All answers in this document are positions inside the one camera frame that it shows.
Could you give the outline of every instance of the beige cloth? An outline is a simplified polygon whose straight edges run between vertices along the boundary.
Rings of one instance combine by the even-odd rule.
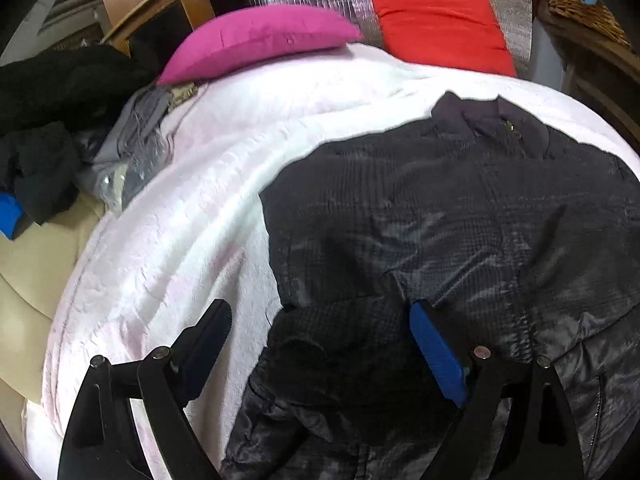
[[[104,204],[80,194],[71,209],[14,241],[0,236],[0,379],[40,403],[51,320]]]

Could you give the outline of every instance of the black jacket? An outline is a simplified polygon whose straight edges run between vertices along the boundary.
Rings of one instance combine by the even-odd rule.
[[[321,146],[261,199],[284,308],[225,478],[419,479],[455,410],[408,329],[420,298],[474,345],[551,357],[587,477],[606,470],[640,415],[640,184],[622,161],[448,93],[429,120]]]

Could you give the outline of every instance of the pillow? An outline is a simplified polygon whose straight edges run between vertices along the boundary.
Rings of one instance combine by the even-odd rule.
[[[194,30],[174,52],[158,84],[215,79],[273,57],[343,46],[361,38],[358,27],[333,10],[249,7]]]
[[[409,63],[516,77],[489,0],[371,0],[385,49]]]

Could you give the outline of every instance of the blue gripper pad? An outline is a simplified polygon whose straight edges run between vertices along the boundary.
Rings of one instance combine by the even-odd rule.
[[[444,340],[419,301],[409,311],[409,327],[442,395],[458,408],[466,403],[466,373],[460,361]]]

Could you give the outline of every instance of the pile of clothes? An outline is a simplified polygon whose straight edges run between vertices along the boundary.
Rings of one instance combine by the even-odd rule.
[[[153,85],[155,76],[109,45],[0,68],[0,230],[8,238],[20,218],[43,224],[66,211],[78,187],[123,209],[164,166],[170,147],[158,125],[174,94]]]
[[[448,92],[429,119],[319,147],[260,198],[283,309],[223,478],[421,478],[456,415],[410,334],[422,298],[472,347],[551,357],[586,477],[606,471],[640,418],[640,183],[624,162],[503,98]]]

